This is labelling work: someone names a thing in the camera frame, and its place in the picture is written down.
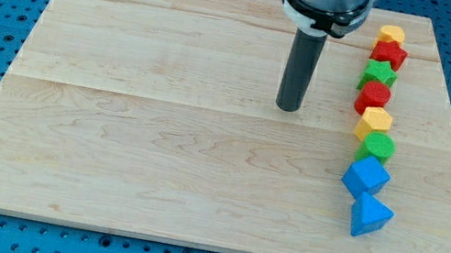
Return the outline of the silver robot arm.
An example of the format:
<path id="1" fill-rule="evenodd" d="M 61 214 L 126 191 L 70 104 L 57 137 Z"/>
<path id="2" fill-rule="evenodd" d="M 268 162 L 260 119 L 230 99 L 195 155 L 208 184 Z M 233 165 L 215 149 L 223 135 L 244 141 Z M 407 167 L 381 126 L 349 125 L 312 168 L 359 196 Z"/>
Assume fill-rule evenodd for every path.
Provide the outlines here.
<path id="1" fill-rule="evenodd" d="M 276 105 L 295 112 L 303 104 L 326 40 L 341 39 L 360 28 L 378 0 L 282 0 L 296 25 L 290 55 L 281 77 Z"/>

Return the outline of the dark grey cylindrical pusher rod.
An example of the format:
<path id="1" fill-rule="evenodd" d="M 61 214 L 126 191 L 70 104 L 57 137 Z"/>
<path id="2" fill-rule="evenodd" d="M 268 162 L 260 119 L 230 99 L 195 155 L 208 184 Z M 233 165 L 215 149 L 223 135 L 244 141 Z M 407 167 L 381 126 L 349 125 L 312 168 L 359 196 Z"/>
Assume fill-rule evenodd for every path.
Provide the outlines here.
<path id="1" fill-rule="evenodd" d="M 316 37 L 296 30 L 276 96 L 275 103 L 282 111 L 295 112 L 301 107 L 326 38 L 326 35 Z"/>

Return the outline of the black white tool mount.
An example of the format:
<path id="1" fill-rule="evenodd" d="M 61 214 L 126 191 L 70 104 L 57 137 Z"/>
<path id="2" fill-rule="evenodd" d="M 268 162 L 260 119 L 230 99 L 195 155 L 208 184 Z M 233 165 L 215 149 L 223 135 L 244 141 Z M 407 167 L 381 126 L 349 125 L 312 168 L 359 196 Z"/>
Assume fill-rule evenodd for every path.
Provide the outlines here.
<path id="1" fill-rule="evenodd" d="M 341 39 L 360 28 L 378 0 L 366 0 L 364 5 L 343 12 L 328 12 L 312 7 L 303 0 L 282 0 L 283 11 L 297 28 L 313 37 L 329 35 Z"/>

